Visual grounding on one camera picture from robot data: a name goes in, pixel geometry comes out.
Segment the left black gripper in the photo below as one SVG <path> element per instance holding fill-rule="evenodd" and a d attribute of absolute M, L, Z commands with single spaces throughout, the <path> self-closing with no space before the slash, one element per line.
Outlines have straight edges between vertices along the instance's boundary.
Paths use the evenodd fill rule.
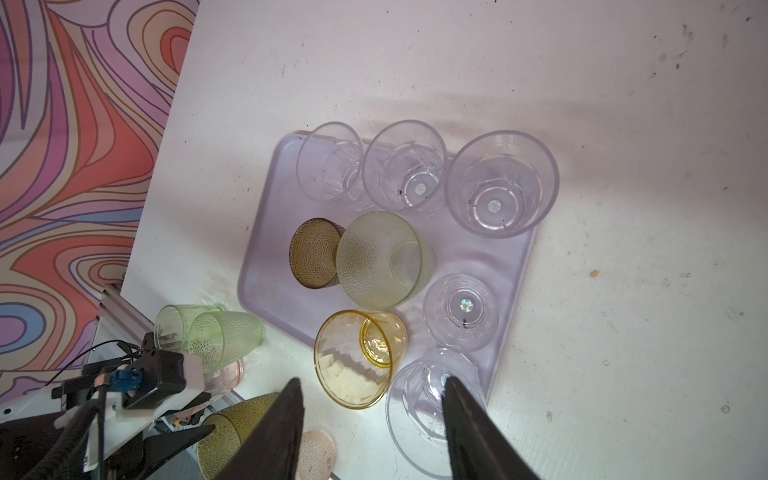
<path fill-rule="evenodd" d="M 90 428 L 56 428 L 56 413 L 13 420 L 1 425 L 1 477 L 23 479 L 95 479 L 84 470 Z M 199 426 L 147 437 L 135 479 L 202 479 L 195 457 L 197 444 L 213 433 Z"/>

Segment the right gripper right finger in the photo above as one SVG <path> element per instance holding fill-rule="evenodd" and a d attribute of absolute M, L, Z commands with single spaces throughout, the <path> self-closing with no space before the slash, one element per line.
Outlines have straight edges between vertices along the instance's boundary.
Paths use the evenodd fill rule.
<path fill-rule="evenodd" d="M 539 479 L 457 377 L 442 397 L 453 479 Z"/>

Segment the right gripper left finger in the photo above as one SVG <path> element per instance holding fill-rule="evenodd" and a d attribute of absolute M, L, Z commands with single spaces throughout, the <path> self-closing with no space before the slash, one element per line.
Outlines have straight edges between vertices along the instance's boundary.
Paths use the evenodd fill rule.
<path fill-rule="evenodd" d="M 295 377 L 216 479 L 294 479 L 304 414 L 301 381 Z"/>

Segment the peach pink glass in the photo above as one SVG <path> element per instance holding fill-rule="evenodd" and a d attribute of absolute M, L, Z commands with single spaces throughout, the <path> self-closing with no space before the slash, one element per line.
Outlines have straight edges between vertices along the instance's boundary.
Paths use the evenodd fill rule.
<path fill-rule="evenodd" d="M 323 430 L 304 432 L 301 438 L 296 479 L 328 480 L 336 463 L 333 439 Z"/>

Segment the dark olive glass front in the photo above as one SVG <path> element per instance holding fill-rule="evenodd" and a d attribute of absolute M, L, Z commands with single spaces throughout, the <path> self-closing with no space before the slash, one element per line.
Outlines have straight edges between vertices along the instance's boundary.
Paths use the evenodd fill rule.
<path fill-rule="evenodd" d="M 214 430 L 197 444 L 197 458 L 205 479 L 214 479 L 235 456 L 278 398 L 277 392 L 232 405 L 208 416 L 203 426 Z"/>

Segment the dark olive glass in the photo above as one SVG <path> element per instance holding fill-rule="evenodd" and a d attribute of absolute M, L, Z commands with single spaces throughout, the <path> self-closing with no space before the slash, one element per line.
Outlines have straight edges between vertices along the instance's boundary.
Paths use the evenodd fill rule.
<path fill-rule="evenodd" d="M 312 218 L 295 231 L 289 246 L 289 266 L 294 278 L 309 289 L 339 284 L 337 248 L 345 228 L 325 218 Z"/>
<path fill-rule="evenodd" d="M 214 430 L 197 444 L 197 458 L 205 479 L 214 479 L 235 456 L 278 398 L 277 392 L 232 405 L 208 416 L 203 426 Z"/>

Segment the light green glass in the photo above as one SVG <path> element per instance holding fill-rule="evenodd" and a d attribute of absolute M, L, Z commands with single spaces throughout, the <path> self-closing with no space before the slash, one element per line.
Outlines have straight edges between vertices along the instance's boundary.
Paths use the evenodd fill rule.
<path fill-rule="evenodd" d="M 244 312 L 212 311 L 198 315 L 189 327 L 183 352 L 202 360 L 203 372 L 212 374 L 237 362 L 259 347 L 264 322 Z"/>

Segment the yellow glass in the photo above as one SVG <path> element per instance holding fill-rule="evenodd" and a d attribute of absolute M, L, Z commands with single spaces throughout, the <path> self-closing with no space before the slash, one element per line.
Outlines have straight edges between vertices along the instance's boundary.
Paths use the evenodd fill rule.
<path fill-rule="evenodd" d="M 317 378 L 338 405 L 363 410 L 389 390 L 409 342 L 393 312 L 342 310 L 321 326 L 314 344 Z"/>

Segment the small clear glass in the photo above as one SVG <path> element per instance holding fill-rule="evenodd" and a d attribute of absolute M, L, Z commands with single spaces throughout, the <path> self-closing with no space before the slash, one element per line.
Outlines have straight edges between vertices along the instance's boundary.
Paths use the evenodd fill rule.
<path fill-rule="evenodd" d="M 437 342 L 462 352 L 486 347 L 499 325 L 489 287 L 468 274 L 437 279 L 426 293 L 423 312 L 426 327 Z"/>

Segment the dark olive glass back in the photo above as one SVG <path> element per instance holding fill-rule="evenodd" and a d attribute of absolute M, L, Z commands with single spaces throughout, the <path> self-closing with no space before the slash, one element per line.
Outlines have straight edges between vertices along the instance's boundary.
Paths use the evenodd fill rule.
<path fill-rule="evenodd" d="M 345 228 L 325 218 L 312 218 L 295 231 L 289 246 L 289 266 L 294 278 L 309 289 L 339 284 L 337 248 Z"/>

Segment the pale green glass front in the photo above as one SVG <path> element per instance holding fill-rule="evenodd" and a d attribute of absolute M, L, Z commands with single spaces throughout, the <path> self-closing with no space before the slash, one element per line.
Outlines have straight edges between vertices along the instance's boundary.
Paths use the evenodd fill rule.
<path fill-rule="evenodd" d="M 336 271 L 346 295 L 370 310 L 389 310 L 419 294 L 436 270 L 426 239 L 404 218 L 372 211 L 342 234 Z"/>

